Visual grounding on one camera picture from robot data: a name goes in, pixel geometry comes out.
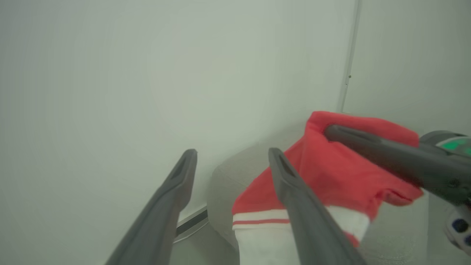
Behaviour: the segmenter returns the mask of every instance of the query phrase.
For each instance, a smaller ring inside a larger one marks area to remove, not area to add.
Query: white stripe
[[[366,214],[340,206],[326,208],[343,231],[353,235],[358,241],[363,239],[370,225],[370,218]]]
[[[268,219],[289,219],[286,209],[282,210],[268,210],[253,213],[239,213],[235,214],[233,222],[235,221],[258,221]]]
[[[237,229],[241,265],[300,265],[291,230]]]
[[[236,229],[262,229],[262,228],[275,228],[275,229],[288,229],[291,230],[291,224],[280,223],[267,223],[267,224],[234,224],[232,230]]]
[[[340,206],[327,206],[332,218],[339,227],[361,241],[370,225],[370,219],[364,213]],[[254,213],[239,213],[234,215],[234,221],[258,221],[268,219],[289,219],[286,210],[268,210]],[[291,224],[236,224],[232,229],[256,229],[256,228],[285,228]]]

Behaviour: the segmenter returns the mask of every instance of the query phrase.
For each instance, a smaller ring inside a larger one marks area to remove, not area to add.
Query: white wall
[[[471,135],[471,2],[360,3],[344,111]]]
[[[180,219],[224,159],[335,110],[345,2],[0,3],[0,263],[101,264],[185,149]]]

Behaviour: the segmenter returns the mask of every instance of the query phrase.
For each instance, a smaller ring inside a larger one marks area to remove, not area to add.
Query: gray ottoman
[[[219,165],[212,174],[208,195],[211,226],[235,249],[231,209],[237,196],[268,167],[268,149],[288,149],[304,133],[304,125],[292,126],[260,141]],[[362,240],[360,251],[370,265],[421,265],[425,263],[429,196],[407,207],[384,203],[378,218]]]

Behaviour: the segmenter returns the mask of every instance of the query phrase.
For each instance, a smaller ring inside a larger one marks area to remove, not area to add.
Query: floor
[[[239,254],[207,224],[173,245],[170,265],[239,265]]]

